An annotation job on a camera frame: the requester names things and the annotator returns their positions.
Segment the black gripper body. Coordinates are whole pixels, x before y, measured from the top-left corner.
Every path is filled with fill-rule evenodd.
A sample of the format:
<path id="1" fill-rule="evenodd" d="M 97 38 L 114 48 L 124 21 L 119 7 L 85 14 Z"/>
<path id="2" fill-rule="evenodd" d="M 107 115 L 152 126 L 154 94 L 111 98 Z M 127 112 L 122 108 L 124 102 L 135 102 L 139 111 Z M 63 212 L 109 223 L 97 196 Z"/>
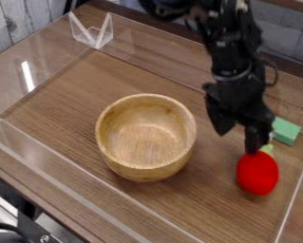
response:
<path id="1" fill-rule="evenodd" d="M 259 123 L 270 123 L 272 126 L 275 116 L 264 102 L 267 87 L 266 77 L 256 74 L 202 86 L 206 91 L 204 100 L 214 98 L 243 126 Z"/>

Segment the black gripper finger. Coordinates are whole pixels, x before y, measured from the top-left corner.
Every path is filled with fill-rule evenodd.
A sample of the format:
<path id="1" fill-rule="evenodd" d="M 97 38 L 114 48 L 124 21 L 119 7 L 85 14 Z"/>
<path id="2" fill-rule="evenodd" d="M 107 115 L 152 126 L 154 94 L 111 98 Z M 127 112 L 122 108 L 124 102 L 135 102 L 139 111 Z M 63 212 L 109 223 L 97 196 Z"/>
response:
<path id="1" fill-rule="evenodd" d="M 236 124 L 234 116 L 214 98 L 206 99 L 206 107 L 215 132 L 219 136 L 224 136 Z"/>
<path id="2" fill-rule="evenodd" d="M 270 123 L 250 124 L 244 126 L 244 152 L 255 154 L 268 144 L 272 126 Z"/>

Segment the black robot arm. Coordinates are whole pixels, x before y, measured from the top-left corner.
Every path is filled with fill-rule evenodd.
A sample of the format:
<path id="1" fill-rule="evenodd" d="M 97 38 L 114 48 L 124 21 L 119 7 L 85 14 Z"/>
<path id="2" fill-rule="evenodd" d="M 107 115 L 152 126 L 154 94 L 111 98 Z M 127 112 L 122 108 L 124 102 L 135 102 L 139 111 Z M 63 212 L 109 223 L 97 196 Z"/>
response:
<path id="1" fill-rule="evenodd" d="M 244 152 L 268 144 L 275 115 L 264 102 L 267 60 L 260 57 L 262 30 L 250 0 L 139 0 L 144 11 L 171 22 L 179 18 L 195 29 L 211 56 L 214 81 L 203 84 L 206 108 L 218 135 L 239 124 Z"/>

